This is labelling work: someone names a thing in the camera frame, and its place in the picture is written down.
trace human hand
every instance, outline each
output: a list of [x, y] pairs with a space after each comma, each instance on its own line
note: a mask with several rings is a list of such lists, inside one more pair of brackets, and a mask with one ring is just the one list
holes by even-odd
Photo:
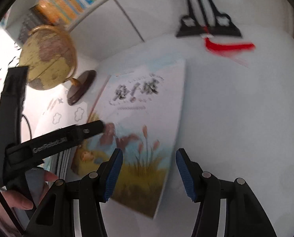
[[[57, 179], [58, 179], [58, 176], [56, 176], [55, 174], [46, 170], [44, 171], [44, 181], [54, 182]], [[49, 190], [48, 184], [44, 183], [43, 191], [38, 203], [42, 201], [42, 199], [44, 198], [48, 190]], [[31, 202], [29, 199], [27, 199], [26, 197], [24, 197], [22, 194], [20, 194], [17, 191], [6, 190], [6, 191], [2, 191], [1, 193], [10, 208], [18, 208], [21, 210], [31, 210], [33, 208], [33, 202]], [[13, 222], [11, 221], [10, 217], [4, 210], [1, 203], [0, 203], [0, 219], [4, 223], [6, 223], [9, 227], [15, 229]]]

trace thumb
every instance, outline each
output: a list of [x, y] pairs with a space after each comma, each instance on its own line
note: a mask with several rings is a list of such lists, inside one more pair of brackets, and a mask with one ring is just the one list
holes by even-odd
[[4, 191], [2, 195], [10, 208], [19, 208], [22, 210], [31, 210], [33, 208], [33, 203], [17, 191]]

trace sleeve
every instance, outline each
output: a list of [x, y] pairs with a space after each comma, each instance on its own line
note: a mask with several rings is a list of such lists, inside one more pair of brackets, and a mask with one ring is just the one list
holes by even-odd
[[21, 234], [16, 229], [7, 225], [7, 223], [5, 223], [1, 217], [0, 217], [0, 230], [7, 237], [21, 237]]

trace children's book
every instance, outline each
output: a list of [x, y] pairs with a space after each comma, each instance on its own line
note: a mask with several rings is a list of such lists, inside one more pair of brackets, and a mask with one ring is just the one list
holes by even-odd
[[171, 165], [182, 108], [185, 60], [150, 63], [110, 76], [88, 122], [102, 120], [104, 133], [75, 152], [71, 169], [96, 171], [115, 148], [124, 162], [112, 198], [154, 218]]

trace red object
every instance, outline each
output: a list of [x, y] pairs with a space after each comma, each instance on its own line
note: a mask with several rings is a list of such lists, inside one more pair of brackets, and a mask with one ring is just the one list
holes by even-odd
[[218, 51], [251, 51], [255, 49], [253, 43], [238, 43], [238, 44], [218, 44], [210, 41], [209, 38], [205, 38], [205, 46], [208, 50], [218, 52]]

